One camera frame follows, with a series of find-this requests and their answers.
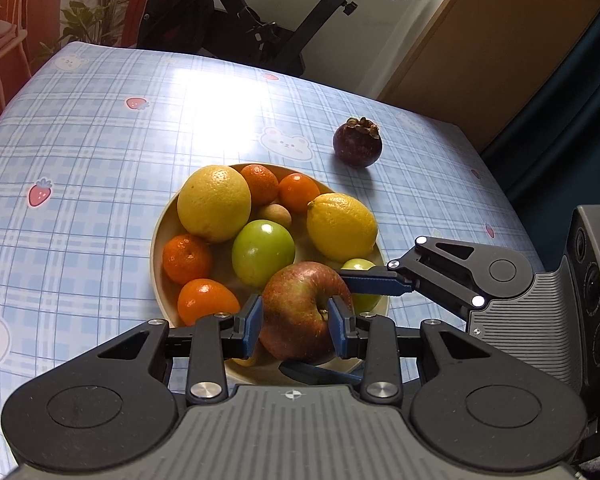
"wooden panel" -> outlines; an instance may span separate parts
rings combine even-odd
[[[460,126],[482,150],[572,49],[600,0],[446,0],[380,100]]]

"triangular cutout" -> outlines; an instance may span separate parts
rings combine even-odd
[[[436,247],[442,249],[445,251],[445,253],[449,253],[456,258],[460,258],[461,260],[466,260],[469,256],[471,256],[471,253],[474,252],[473,247],[466,245],[445,244],[444,242],[437,243]]]
[[[453,359],[464,360],[489,357],[487,352],[476,348],[464,339],[460,339],[452,332],[440,332],[440,337]]]
[[[149,337],[148,332],[138,332],[133,334],[130,338],[125,339],[123,342],[118,343],[113,348],[105,350],[102,354],[98,355],[102,359],[122,359],[125,361],[131,361],[138,357],[142,345]]]

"tablecloth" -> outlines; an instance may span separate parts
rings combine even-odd
[[[381,129],[382,156],[363,170],[333,155],[350,116]],[[509,246],[541,270],[456,126],[216,59],[71,43],[0,118],[0,410],[30,378],[160,317],[149,279],[158,216],[196,168],[251,161],[357,197],[378,220],[386,261],[433,235]],[[390,315],[461,326],[415,293],[392,298]],[[417,377],[410,360],[402,370]],[[13,467],[0,432],[0,478]]]

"dark blue curtain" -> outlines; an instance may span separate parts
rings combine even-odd
[[[573,209],[600,202],[600,12],[482,158],[545,268],[557,268]]]

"bowl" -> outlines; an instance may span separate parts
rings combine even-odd
[[[245,166],[247,166],[247,164],[233,164],[231,167],[234,168],[234,170],[240,171]],[[289,168],[284,168],[282,166],[274,166],[272,164],[262,164],[262,166],[271,170],[278,180],[282,180],[291,173],[297,173],[296,170],[290,170]],[[314,182],[318,185],[320,193],[333,192],[333,190],[323,183],[318,182],[315,179]],[[162,250],[164,245],[174,236],[185,234],[187,232],[178,218],[178,211],[176,209],[177,201],[178,194],[176,193],[176,195],[169,200],[169,203],[160,215],[158,223],[155,226],[154,237],[151,241],[150,255],[150,273],[155,298],[165,319],[167,319],[170,325],[174,327],[184,326],[184,323],[178,315],[177,308],[178,294],[180,293],[181,286],[173,283],[162,269]],[[336,270],[340,269],[340,264],[329,261],[315,249],[307,234],[306,220],[304,218],[293,216],[293,222],[289,232],[291,232],[291,235],[296,242],[295,263],[309,260],[326,264]],[[231,239],[221,244],[213,244],[210,246],[214,263],[209,277],[229,288],[229,290],[235,294],[236,298],[238,298],[240,304],[244,304],[251,294],[259,294],[261,290],[244,285],[235,275],[231,263],[231,248],[233,243],[234,240]],[[367,255],[366,259],[378,266],[384,265],[378,245],[374,245],[372,253]],[[388,298],[382,296],[376,305],[374,312],[386,316],[388,310]],[[321,367],[347,373],[356,368],[359,363],[359,359],[343,360],[336,357],[321,365]],[[239,383],[298,384],[278,370],[280,361],[277,361],[271,356],[259,343],[256,346],[256,359],[254,365],[243,366],[231,359],[225,361],[224,364],[227,375]]]

